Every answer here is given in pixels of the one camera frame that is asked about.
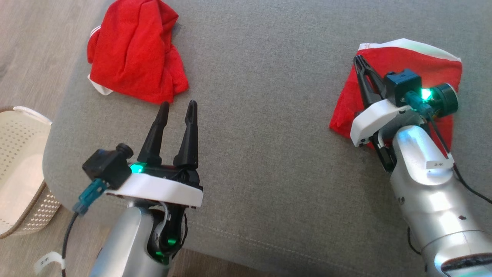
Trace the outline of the white perforated laundry basket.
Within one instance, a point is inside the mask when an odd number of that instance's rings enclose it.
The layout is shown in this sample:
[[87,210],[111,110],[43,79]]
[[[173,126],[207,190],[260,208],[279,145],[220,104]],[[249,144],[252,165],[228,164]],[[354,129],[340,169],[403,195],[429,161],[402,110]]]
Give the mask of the white perforated laundry basket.
[[0,112],[0,240],[42,230],[60,207],[42,170],[51,124],[23,106]]

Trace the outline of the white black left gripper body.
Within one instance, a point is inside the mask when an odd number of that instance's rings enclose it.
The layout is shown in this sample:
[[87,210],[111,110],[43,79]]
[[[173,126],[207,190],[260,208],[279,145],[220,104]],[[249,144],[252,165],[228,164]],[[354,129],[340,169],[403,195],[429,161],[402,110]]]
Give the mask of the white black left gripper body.
[[106,190],[106,195],[116,196],[128,202],[150,201],[201,207],[203,192],[178,181],[163,179],[144,173],[144,164],[131,164],[130,177],[117,189]]

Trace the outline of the red shorts white trim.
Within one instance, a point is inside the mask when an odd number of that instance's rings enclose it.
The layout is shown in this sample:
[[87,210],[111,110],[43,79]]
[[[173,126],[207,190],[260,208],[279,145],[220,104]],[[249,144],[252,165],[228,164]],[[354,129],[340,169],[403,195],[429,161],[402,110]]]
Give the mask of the red shorts white trim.
[[[362,43],[357,55],[362,55],[381,77],[409,68],[422,78],[425,88],[447,83],[455,91],[459,89],[462,61],[443,49],[401,38],[386,43]],[[350,139],[352,122],[363,109],[356,71],[351,68],[334,109],[330,129]]]

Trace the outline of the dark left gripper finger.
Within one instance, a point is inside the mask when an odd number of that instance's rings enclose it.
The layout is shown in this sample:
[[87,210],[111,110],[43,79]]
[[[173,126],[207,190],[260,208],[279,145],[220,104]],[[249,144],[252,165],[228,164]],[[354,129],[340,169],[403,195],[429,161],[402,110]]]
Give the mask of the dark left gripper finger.
[[162,146],[163,130],[167,125],[169,114],[169,103],[162,102],[158,114],[153,121],[149,133],[146,136],[145,142],[141,148],[137,161],[146,165],[161,165],[162,159],[160,156]]
[[184,118],[186,131],[178,154],[174,157],[173,165],[178,168],[198,168],[198,105],[195,100],[188,104],[186,116]]

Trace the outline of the red basketball jersey white sleeves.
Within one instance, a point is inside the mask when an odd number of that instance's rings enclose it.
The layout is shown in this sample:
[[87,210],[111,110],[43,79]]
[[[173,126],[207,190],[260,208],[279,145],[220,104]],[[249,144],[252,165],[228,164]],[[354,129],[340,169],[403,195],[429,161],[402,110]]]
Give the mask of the red basketball jersey white sleeves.
[[161,104],[189,88],[172,44],[179,16],[162,0],[116,0],[88,40],[88,80],[102,95],[113,92]]

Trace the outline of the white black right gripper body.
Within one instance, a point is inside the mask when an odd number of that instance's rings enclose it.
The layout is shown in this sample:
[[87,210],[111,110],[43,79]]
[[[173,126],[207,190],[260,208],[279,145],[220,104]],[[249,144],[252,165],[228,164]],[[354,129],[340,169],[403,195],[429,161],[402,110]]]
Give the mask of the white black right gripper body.
[[409,109],[409,105],[397,107],[388,99],[373,103],[356,116],[352,122],[350,138],[353,145],[359,147],[362,144],[367,144],[374,133],[390,123],[400,112],[406,112]]

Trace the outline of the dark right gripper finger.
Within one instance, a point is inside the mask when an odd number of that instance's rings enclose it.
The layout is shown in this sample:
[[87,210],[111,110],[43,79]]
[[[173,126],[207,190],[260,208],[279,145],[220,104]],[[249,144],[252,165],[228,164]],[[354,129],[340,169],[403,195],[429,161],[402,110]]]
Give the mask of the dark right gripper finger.
[[384,94],[386,93],[386,88],[383,83],[383,79],[380,77],[380,75],[376,72],[376,70],[373,68],[373,74],[371,76],[371,84],[372,88],[374,90],[373,94],[373,102],[379,102],[380,100],[383,100]]
[[354,57],[354,68],[358,79],[359,89],[361,92],[362,103],[364,108],[372,105],[374,90],[371,84],[373,68],[363,56]]

